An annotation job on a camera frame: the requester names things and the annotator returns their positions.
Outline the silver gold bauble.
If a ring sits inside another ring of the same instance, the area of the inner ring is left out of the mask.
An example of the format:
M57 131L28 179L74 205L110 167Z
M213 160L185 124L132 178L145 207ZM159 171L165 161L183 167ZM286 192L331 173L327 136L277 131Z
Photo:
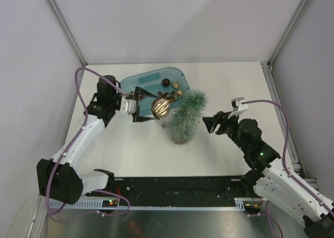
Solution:
M170 103L168 100L161 98L155 99L151 104L151 113L158 119L165 118L170 113Z

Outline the small frosted christmas tree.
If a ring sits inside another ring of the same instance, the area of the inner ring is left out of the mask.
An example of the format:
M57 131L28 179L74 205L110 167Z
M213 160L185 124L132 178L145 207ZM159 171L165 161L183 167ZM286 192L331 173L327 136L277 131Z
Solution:
M207 94L202 90L192 90L181 96L179 107L166 127L173 144L184 145L194 139L207 104Z

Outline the dark brown bauble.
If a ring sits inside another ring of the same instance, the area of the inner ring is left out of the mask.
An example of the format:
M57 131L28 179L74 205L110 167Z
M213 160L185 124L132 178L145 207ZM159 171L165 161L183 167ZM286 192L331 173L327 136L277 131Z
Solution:
M171 84L171 82L170 82L169 79L165 78L165 79L162 80L163 87L168 87L168 86L170 86L170 84Z

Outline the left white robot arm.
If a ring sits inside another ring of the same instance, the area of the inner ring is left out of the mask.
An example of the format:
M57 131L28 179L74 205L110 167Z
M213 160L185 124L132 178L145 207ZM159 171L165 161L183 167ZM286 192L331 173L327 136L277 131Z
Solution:
M99 78L97 91L85 108L84 119L68 141L51 159L41 159L37 164L40 194L47 200L54 199L73 205L79 198L98 190L104 196L115 191L115 183L109 180L111 172L95 169L80 175L78 168L88 148L106 129L117 111L131 115L133 122L149 121L140 116L139 102L144 98L156 98L147 90L136 87L130 94L122 94L114 76Z

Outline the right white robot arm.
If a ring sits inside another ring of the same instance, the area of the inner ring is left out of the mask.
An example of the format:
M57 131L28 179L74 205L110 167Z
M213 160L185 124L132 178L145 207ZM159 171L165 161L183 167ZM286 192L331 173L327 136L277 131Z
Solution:
M203 117L209 133L226 134L243 152L250 167L241 183L247 197L261 196L300 224L307 237L333 237L333 201L315 190L262 138L256 120L222 111Z

